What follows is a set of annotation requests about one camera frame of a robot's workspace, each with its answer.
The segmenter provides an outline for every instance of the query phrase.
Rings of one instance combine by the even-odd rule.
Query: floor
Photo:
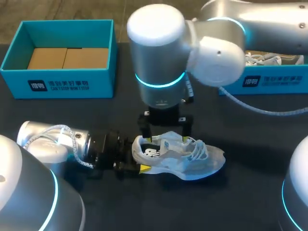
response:
[[[301,0],[251,0],[291,2]],[[194,18],[207,0],[0,0],[0,44],[10,43],[22,20],[114,19],[117,40],[128,40],[126,23],[139,7],[164,3]]]

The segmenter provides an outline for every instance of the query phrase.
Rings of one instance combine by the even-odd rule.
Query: blue box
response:
[[[308,57],[304,60],[304,65],[246,66],[242,76],[224,88],[232,95],[308,93]]]
[[[108,48],[107,67],[27,70],[35,48]],[[116,55],[113,20],[23,21],[0,72],[16,99],[112,98]],[[72,85],[55,87],[63,81]]]

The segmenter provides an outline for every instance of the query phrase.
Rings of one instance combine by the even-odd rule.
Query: logo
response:
[[[165,147],[165,149],[169,149],[169,143],[167,143],[166,141],[165,141],[165,144],[164,144],[164,147]]]
[[[159,157],[160,156],[159,150],[155,150],[151,148],[146,149],[144,154],[148,155],[149,157]]]
[[[244,87],[257,87],[261,76],[246,76],[243,82]]]
[[[28,84],[32,91],[47,91],[43,80],[28,80]]]

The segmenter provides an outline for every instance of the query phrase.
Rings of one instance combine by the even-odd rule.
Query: white sneaker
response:
[[[283,55],[275,53],[251,54],[246,56],[246,66],[253,65],[301,65],[304,64],[303,55]]]
[[[214,174],[226,161],[223,153],[201,140],[189,138],[183,142],[182,136],[173,131],[153,136],[152,142],[138,136],[132,145],[135,161],[151,166],[146,174],[172,173],[182,180],[197,180]]]

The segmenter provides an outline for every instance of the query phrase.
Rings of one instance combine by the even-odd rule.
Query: shoe sole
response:
[[[175,176],[177,176],[178,178],[180,178],[181,180],[198,180],[198,179],[202,179],[205,177],[208,177],[210,175],[215,174],[216,172],[218,172],[218,170],[212,171],[212,172],[207,172],[206,174],[201,174],[201,175],[185,175],[181,172],[177,172],[174,170],[171,170],[169,168],[164,168],[164,167],[151,167],[151,169],[147,172],[144,172],[144,174],[161,174],[161,173],[171,173]]]

